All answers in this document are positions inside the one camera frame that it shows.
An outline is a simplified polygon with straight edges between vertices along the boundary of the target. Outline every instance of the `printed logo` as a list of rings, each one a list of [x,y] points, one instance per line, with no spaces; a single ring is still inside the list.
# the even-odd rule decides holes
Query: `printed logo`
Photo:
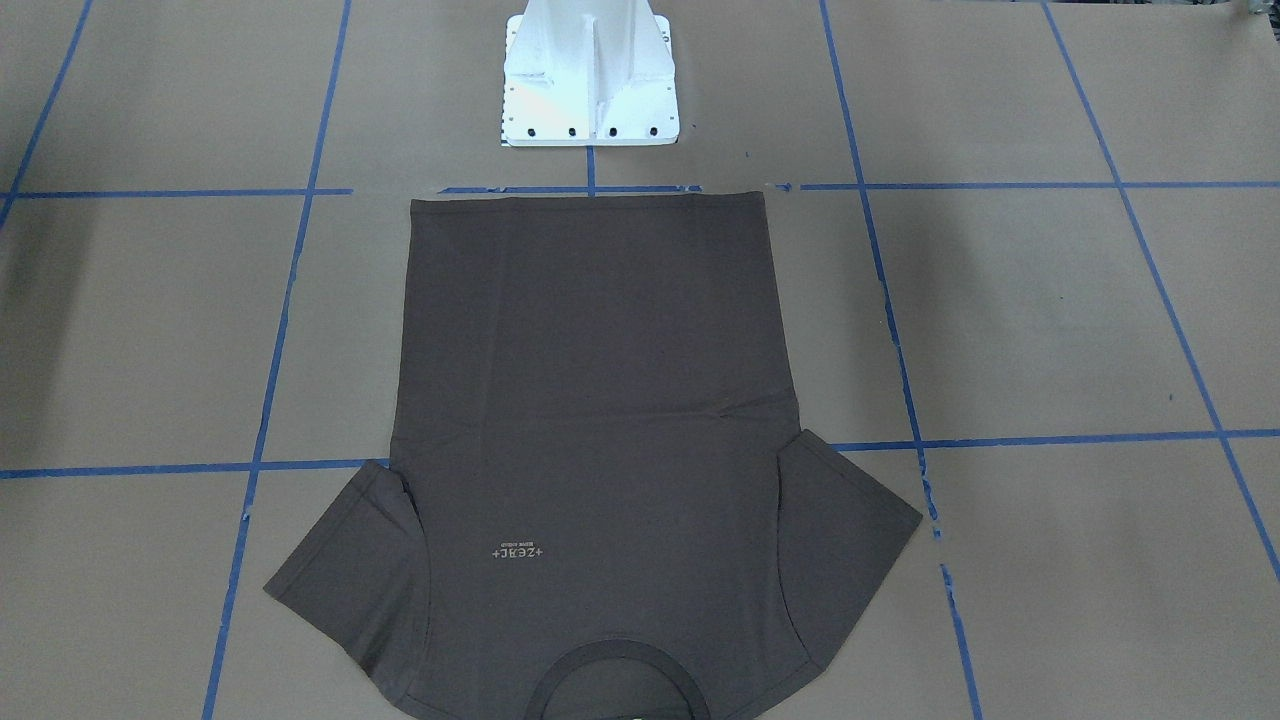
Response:
[[[498,560],[516,560],[521,557],[538,557],[543,553],[543,548],[538,547],[536,542],[504,542],[498,546],[497,550],[490,552]]]

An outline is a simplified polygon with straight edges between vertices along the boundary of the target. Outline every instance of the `mounting plate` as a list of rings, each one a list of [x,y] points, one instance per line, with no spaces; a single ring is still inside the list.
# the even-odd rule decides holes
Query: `mounting plate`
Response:
[[[668,145],[680,136],[671,23],[648,0],[530,0],[507,20],[503,72],[503,145]]]

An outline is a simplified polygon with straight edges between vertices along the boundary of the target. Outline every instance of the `blue tape line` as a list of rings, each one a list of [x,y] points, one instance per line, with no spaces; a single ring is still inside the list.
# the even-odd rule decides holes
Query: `blue tape line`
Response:
[[[596,192],[701,192],[700,184],[605,184]]]
[[[869,182],[868,190],[1110,190],[1110,182]]]
[[[867,192],[867,177],[863,173],[863,161],[860,154],[858,152],[858,137],[854,132],[854,118],[849,109],[849,97],[845,95],[845,78],[844,73],[840,70],[840,56],[836,54],[836,38],[831,29],[831,14],[827,10],[827,0],[818,0],[818,8],[822,10],[822,24],[827,36],[827,53],[831,56],[831,70],[835,76],[836,91],[840,96],[840,109],[845,117],[845,135],[849,138],[849,154],[854,161],[854,178],[858,181],[858,195],[861,200],[863,217],[867,222],[867,237],[870,241],[872,258],[876,261],[876,277],[879,279],[881,287],[884,291],[884,318],[888,324],[890,338],[893,341],[893,348],[897,352],[899,372],[902,375],[902,398],[906,402],[906,416],[911,423],[911,441],[915,446],[915,456],[920,465],[920,483],[924,487],[924,501],[929,511],[929,518],[933,520],[933,538],[941,539],[942,533],[938,527],[938,509],[933,502],[933,488],[929,483],[928,465],[924,457],[920,423],[915,414],[915,401],[911,397],[911,383],[906,373],[906,357],[902,354],[902,341],[899,336],[897,320],[893,315],[893,301],[890,293],[888,278],[884,274],[884,261],[881,256],[879,240],[876,234],[876,222],[872,215],[870,197]],[[982,701],[978,697],[978,683],[974,679],[973,664],[969,659],[969,643],[965,639],[964,623],[960,619],[960,611],[955,605],[951,574],[947,571],[945,565],[942,566],[942,575],[947,587],[947,600],[951,603],[951,620],[955,625],[956,646],[960,651],[960,661],[964,665],[965,682],[969,688],[969,706],[974,720],[982,720]]]
[[[91,478],[113,475],[186,475],[192,473],[243,473],[252,462],[184,462],[178,465],[114,465],[104,468],[31,468],[0,470],[0,480],[32,478]]]
[[[849,97],[845,95],[845,78],[844,73],[840,70],[840,58],[836,54],[836,40],[831,31],[831,15],[827,12],[827,0],[819,0],[818,6],[822,10],[822,24],[823,31],[827,35],[827,51],[831,56],[831,70],[836,79],[836,91],[840,95],[840,110],[845,117],[845,135],[849,140],[849,155],[854,163],[854,177],[858,179],[858,193],[863,204],[863,219],[867,223],[867,237],[872,246],[872,259],[876,264],[876,277],[879,279],[881,290],[884,295],[884,319],[888,324],[890,340],[893,342],[893,350],[897,352],[897,369],[902,379],[902,398],[906,402],[906,416],[911,424],[911,439],[915,443],[916,460],[920,464],[920,482],[924,486],[924,502],[929,511],[929,518],[933,520],[933,534],[940,537],[938,523],[938,509],[933,502],[933,487],[929,483],[928,464],[924,457],[924,445],[920,437],[920,421],[915,414],[915,398],[911,395],[911,380],[906,373],[906,356],[902,352],[902,340],[897,331],[897,318],[893,314],[893,299],[890,293],[888,278],[884,274],[884,259],[881,255],[879,238],[876,233],[876,219],[872,215],[870,197],[867,195],[867,181],[863,174],[863,160],[858,151],[858,136],[854,132],[854,119],[852,113],[849,109]]]
[[[1210,190],[1215,187],[1233,188],[1233,187],[1280,187],[1280,181],[1175,181],[1175,182],[1129,182],[1125,181],[1124,187],[1137,187],[1137,188],[1165,188],[1165,187],[1187,187],[1187,188],[1203,188]]]
[[[307,190],[316,187],[320,176],[320,159],[324,154],[325,133],[329,129],[329,113],[333,109],[333,96],[338,87],[338,70],[342,67],[342,50],[347,38],[347,23],[351,19],[351,0],[343,0],[342,20],[338,24],[338,42],[333,51],[333,64],[329,68],[329,85],[325,90],[324,106],[320,110],[320,127],[316,131],[315,150],[311,154],[311,174],[307,178]],[[293,297],[293,283],[298,277],[298,260],[302,256],[302,247],[307,234],[307,224],[311,219],[311,205],[315,195],[307,193],[302,202],[302,215],[298,219],[298,233],[293,243],[293,259],[289,263],[289,279],[284,286],[284,300],[280,305],[280,322],[275,333],[275,350],[271,354],[271,369],[266,379],[266,392],[262,397],[262,419],[257,430],[257,441],[253,446],[255,465],[262,461],[262,452],[266,448],[266,433],[271,420],[271,406],[275,401],[275,384],[280,374],[280,359],[284,355],[284,337],[289,327],[289,302]],[[244,561],[244,546],[248,541],[248,527],[253,498],[257,493],[259,470],[255,468],[248,474],[244,486],[244,503],[241,510],[239,530],[236,533],[236,551],[232,555],[232,569],[227,577],[227,597],[223,601],[223,618],[218,626],[218,641],[214,646],[214,660],[209,669],[209,685],[205,691],[205,707],[201,714],[202,720],[212,720],[214,705],[218,701],[218,684],[221,679],[223,661],[227,655],[227,637],[230,633],[232,612],[236,610],[236,593],[239,588],[239,574]]]
[[[499,186],[447,187],[436,195],[588,195],[593,192],[701,192],[700,184],[547,184],[547,186]]]
[[[58,94],[63,88],[63,81],[67,79],[67,70],[72,67],[72,59],[76,56],[76,49],[79,46],[79,38],[84,33],[84,23],[88,20],[88,12],[93,6],[93,0],[84,0],[84,6],[81,8],[79,18],[76,20],[76,32],[72,33],[72,41],[67,46],[67,54],[63,55],[63,64],[58,68],[58,76],[54,78],[54,86],[49,88],[49,97],[45,99],[45,106],[40,110],[40,118],[36,119],[36,127],[31,131],[31,140],[27,141],[27,150],[22,154],[22,161],[18,163],[18,172],[13,176],[13,184],[9,186],[9,195],[4,200],[4,205],[0,205],[0,228],[4,227],[5,220],[9,219],[9,213],[13,210],[13,204],[18,200],[18,188],[22,187],[22,178],[26,177],[27,170],[31,168],[31,158],[36,154],[36,145],[40,142],[41,133],[45,132],[45,123],[49,122],[49,113],[54,109],[54,101],[58,100]]]
[[[374,462],[385,464],[385,457],[370,457]],[[269,470],[332,470],[360,468],[366,462],[365,457],[344,457],[339,460],[265,460],[259,465],[262,471]]]
[[[1134,188],[1245,188],[1280,187],[1280,181],[1176,181],[1124,182]],[[1115,182],[869,182],[867,190],[1110,190]],[[858,190],[854,182],[801,183],[800,190]]]
[[[586,196],[595,197],[595,146],[586,146]]]
[[[532,184],[532,186],[499,186],[499,187],[447,187],[438,195],[559,195],[573,193],[585,195],[585,184]]]
[[[956,438],[956,439],[927,439],[924,447],[1016,447],[1037,445],[1108,445],[1124,442],[1172,442],[1192,439],[1216,439],[1213,430],[1185,430],[1165,433],[1106,433],[1083,436],[1029,436],[1029,437],[991,437],[991,438]]]
[[[951,626],[956,633],[956,646],[960,648],[960,665],[964,667],[964,684],[969,689],[969,706],[973,708],[973,720],[982,720],[982,702],[978,700],[978,680],[973,674],[973,660],[969,657],[969,639],[964,632],[964,619],[960,618],[960,609],[956,606],[955,580],[947,564],[938,565],[942,569],[942,584],[947,588],[947,605],[951,607]]]
[[[86,200],[119,197],[302,197],[306,195],[351,195],[349,187],[247,187],[228,190],[64,190],[55,192],[19,192],[20,200]]]
[[[1183,324],[1178,319],[1178,313],[1174,310],[1174,302],[1169,297],[1169,291],[1165,288],[1165,281],[1160,275],[1160,268],[1156,266],[1156,259],[1151,252],[1151,246],[1147,243],[1147,236],[1142,232],[1142,224],[1138,222],[1138,214],[1133,209],[1133,202],[1129,200],[1129,192],[1125,190],[1125,184],[1120,179],[1120,169],[1116,167],[1115,158],[1111,155],[1111,149],[1107,146],[1106,137],[1102,136],[1102,127],[1098,124],[1098,118],[1093,111],[1093,105],[1089,104],[1089,97],[1084,92],[1084,86],[1080,83],[1080,76],[1075,70],[1075,63],[1071,61],[1071,54],[1066,49],[1066,41],[1062,38],[1061,31],[1057,28],[1057,22],[1053,20],[1053,13],[1050,10],[1048,3],[1041,5],[1044,12],[1044,19],[1048,20],[1048,27],[1053,32],[1053,40],[1057,41],[1057,47],[1062,54],[1062,60],[1066,61],[1066,69],[1071,76],[1071,82],[1075,83],[1075,92],[1080,96],[1080,102],[1084,105],[1084,113],[1089,118],[1089,124],[1093,127],[1093,135],[1098,138],[1098,146],[1102,149],[1102,156],[1107,161],[1107,167],[1111,169],[1111,177],[1115,179],[1116,190],[1120,192],[1120,199],[1124,201],[1125,213],[1129,214],[1129,223],[1133,225],[1133,232],[1138,237],[1138,246],[1142,249],[1142,256],[1147,261],[1147,269],[1151,270],[1151,278],[1156,283],[1156,290],[1160,291],[1160,300],[1165,305],[1165,313],[1169,315],[1169,322],[1174,327],[1174,334],[1178,336],[1178,345],[1183,348],[1183,356],[1187,359],[1188,366],[1190,366],[1192,377],[1196,379],[1196,387],[1199,389],[1201,398],[1204,401],[1204,409],[1208,411],[1210,420],[1213,423],[1213,430],[1217,436],[1219,443],[1222,446],[1222,452],[1226,455],[1226,462],[1231,468],[1231,474],[1235,477],[1235,484],[1240,489],[1240,496],[1244,498],[1244,505],[1249,510],[1249,518],[1253,520],[1253,528],[1258,533],[1258,539],[1262,542],[1262,548],[1266,551],[1267,560],[1271,562],[1271,571],[1275,574],[1276,580],[1280,582],[1280,556],[1276,555],[1275,544],[1271,542],[1271,534],[1267,532],[1266,524],[1262,521],[1262,515],[1258,512],[1258,506],[1253,501],[1253,493],[1249,491],[1249,484],[1244,479],[1244,473],[1240,471],[1240,465],[1235,460],[1235,452],[1231,450],[1231,443],[1228,439],[1226,432],[1222,428],[1222,420],[1219,418],[1217,407],[1213,406],[1213,398],[1208,393],[1208,386],[1204,383],[1204,377],[1201,374],[1199,365],[1196,363],[1196,355],[1192,352],[1192,346],[1187,341],[1187,333],[1183,332]]]
[[[1253,438],[1253,437],[1280,437],[1280,428],[1257,428],[1247,430],[1224,430],[1224,436],[1230,438]]]
[[[1280,428],[1239,428],[1224,430],[1229,438],[1280,438]],[[943,438],[925,439],[927,450],[957,447],[1010,447],[1010,446],[1051,446],[1051,445],[1110,445],[1130,442],[1185,442],[1216,439],[1213,430],[1175,430],[1162,433],[1100,433],[1079,436],[1021,436],[988,438]],[[874,442],[833,442],[837,452],[877,452],[884,450],[914,450],[915,442],[874,441]],[[114,475],[183,475],[198,473],[244,473],[257,469],[262,473],[279,470],[324,470],[360,468],[364,457],[338,457],[323,460],[264,460],[261,462],[188,462],[179,465],[104,465],[81,468],[22,468],[0,470],[0,480],[32,478],[84,478]],[[387,465],[389,459],[372,457],[375,462]]]
[[[886,442],[833,442],[829,443],[836,452],[874,452],[878,450],[915,450],[915,443],[909,439]]]
[[[261,473],[279,470],[324,470],[360,468],[364,457],[340,457],[326,460],[264,460],[262,462],[183,462],[174,465],[102,465],[82,468],[19,468],[0,470],[0,480],[26,480],[36,478],[105,478],[122,475],[193,475],[201,473]],[[385,465],[387,457],[372,457]]]

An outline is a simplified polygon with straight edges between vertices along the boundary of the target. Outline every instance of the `gray t-shirt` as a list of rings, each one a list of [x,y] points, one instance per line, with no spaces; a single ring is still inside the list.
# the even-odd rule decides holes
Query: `gray t-shirt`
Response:
[[[764,200],[412,204],[390,468],[266,589],[424,720],[749,719],[920,515],[801,432]]]

